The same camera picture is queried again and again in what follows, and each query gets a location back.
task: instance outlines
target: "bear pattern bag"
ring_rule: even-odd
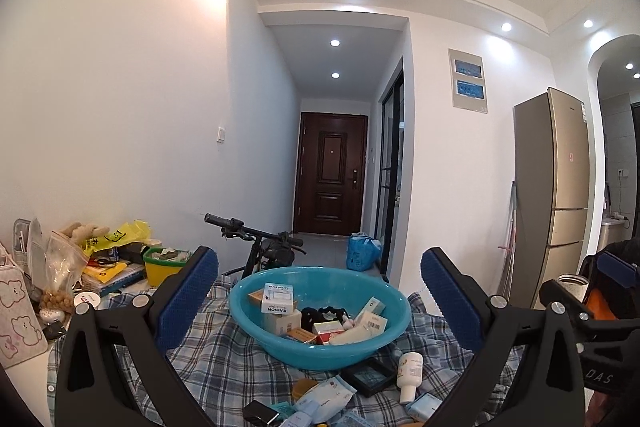
[[[7,368],[47,350],[22,272],[0,266],[0,364]]]

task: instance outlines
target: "plaid shirt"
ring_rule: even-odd
[[[218,279],[194,318],[182,345],[167,352],[168,360],[188,390],[219,427],[248,425],[242,418],[242,407],[252,399],[265,405],[290,401],[291,388],[300,378],[321,381],[335,375],[335,371],[302,371],[268,355],[231,317],[227,299],[230,289],[231,280],[228,277]],[[132,298],[130,294],[116,296],[110,299],[108,307],[126,305]],[[424,368],[420,393],[431,393],[444,399],[471,361],[473,353],[458,345],[442,317],[427,313],[417,293],[408,300],[412,309],[408,328],[395,342],[379,349],[375,356],[387,367],[396,368],[401,353],[421,353]],[[56,375],[63,339],[56,342],[49,355],[47,399],[54,425]],[[116,350],[121,370],[140,410],[148,419],[162,424],[142,386],[129,351],[121,346],[116,346]],[[500,381],[478,417],[478,423],[488,421],[498,412],[521,355],[521,350],[511,351]],[[398,400],[399,391],[392,385],[371,398],[356,394],[348,404],[348,409],[354,409],[375,425],[395,427],[412,423],[413,420]]]

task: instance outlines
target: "refrigerator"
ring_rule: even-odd
[[[586,120],[584,104],[553,87],[514,108],[514,306],[542,308],[542,283],[577,272],[589,200]]]

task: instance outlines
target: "tiled wall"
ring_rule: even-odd
[[[638,163],[629,93],[600,100],[600,108],[607,141],[607,182],[611,190],[611,209],[628,217],[630,235],[636,213]],[[626,169],[628,176],[618,178],[619,169]]]

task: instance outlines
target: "plush toy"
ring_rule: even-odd
[[[79,221],[71,223],[66,229],[60,230],[60,233],[66,235],[78,247],[84,247],[84,242],[92,237],[100,237],[109,233],[109,227],[99,227],[94,223],[83,225]]]

